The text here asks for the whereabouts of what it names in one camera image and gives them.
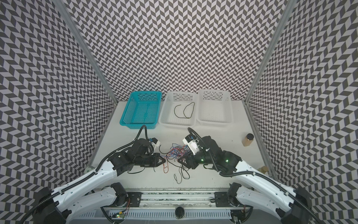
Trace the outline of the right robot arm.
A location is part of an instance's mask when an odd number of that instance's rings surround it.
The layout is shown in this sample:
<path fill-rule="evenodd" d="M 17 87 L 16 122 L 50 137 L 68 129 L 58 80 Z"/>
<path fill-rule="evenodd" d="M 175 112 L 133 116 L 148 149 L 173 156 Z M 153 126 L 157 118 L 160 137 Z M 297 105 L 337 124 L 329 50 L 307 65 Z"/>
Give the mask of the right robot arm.
<path fill-rule="evenodd" d="M 307 224 L 312 218 L 322 221 L 311 209 L 310 194 L 304 188 L 279 183 L 253 168 L 238 155 L 223 151 L 210 136 L 189 134 L 183 139 L 189 152 L 179 158 L 188 169 L 212 165 L 220 176 L 234 178 L 224 198 L 231 206 L 250 206 L 278 218 L 283 224 Z"/>

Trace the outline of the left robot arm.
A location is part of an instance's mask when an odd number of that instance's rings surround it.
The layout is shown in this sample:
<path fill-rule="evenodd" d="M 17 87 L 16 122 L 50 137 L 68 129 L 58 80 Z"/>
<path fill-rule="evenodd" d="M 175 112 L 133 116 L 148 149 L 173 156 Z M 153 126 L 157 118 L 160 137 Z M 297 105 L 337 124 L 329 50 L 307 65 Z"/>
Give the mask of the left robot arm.
<path fill-rule="evenodd" d="M 19 222 L 23 224 L 32 217 L 36 224 L 66 224 L 97 207 L 129 206 L 130 198 L 121 183 L 112 183 L 97 193 L 92 191 L 135 166 L 155 168 L 164 164 L 165 159 L 155 152 L 159 146 L 156 138 L 137 135 L 132 142 L 106 155 L 94 170 L 63 186 L 38 191 L 32 209 Z"/>

